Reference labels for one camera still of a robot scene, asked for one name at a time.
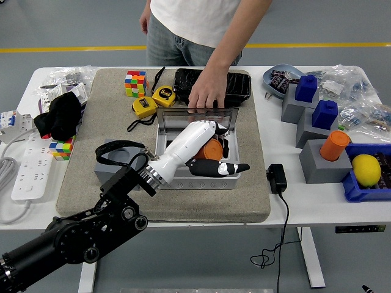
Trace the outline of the person's right hand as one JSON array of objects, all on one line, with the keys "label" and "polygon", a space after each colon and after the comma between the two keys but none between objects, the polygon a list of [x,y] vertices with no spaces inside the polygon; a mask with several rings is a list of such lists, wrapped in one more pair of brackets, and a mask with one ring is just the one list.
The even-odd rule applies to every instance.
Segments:
[{"label": "person's right hand", "polygon": [[150,15],[151,11],[150,10],[144,10],[140,16],[139,23],[141,26],[141,31],[147,35],[148,34],[148,26],[150,22]]}]

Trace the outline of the person's left hand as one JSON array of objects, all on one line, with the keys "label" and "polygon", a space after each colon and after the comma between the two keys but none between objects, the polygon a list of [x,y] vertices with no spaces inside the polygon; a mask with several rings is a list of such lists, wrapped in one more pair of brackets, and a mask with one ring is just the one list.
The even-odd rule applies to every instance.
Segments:
[{"label": "person's left hand", "polygon": [[213,70],[205,68],[189,95],[189,108],[217,108],[225,107],[225,94],[227,88],[227,70]]}]

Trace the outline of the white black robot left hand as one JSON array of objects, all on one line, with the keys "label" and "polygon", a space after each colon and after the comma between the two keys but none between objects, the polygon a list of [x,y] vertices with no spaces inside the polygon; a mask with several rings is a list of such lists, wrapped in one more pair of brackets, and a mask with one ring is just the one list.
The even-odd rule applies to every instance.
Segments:
[{"label": "white black robot left hand", "polygon": [[239,162],[236,134],[215,121],[191,122],[171,138],[168,146],[156,145],[145,169],[159,189],[234,189],[250,169]]}]

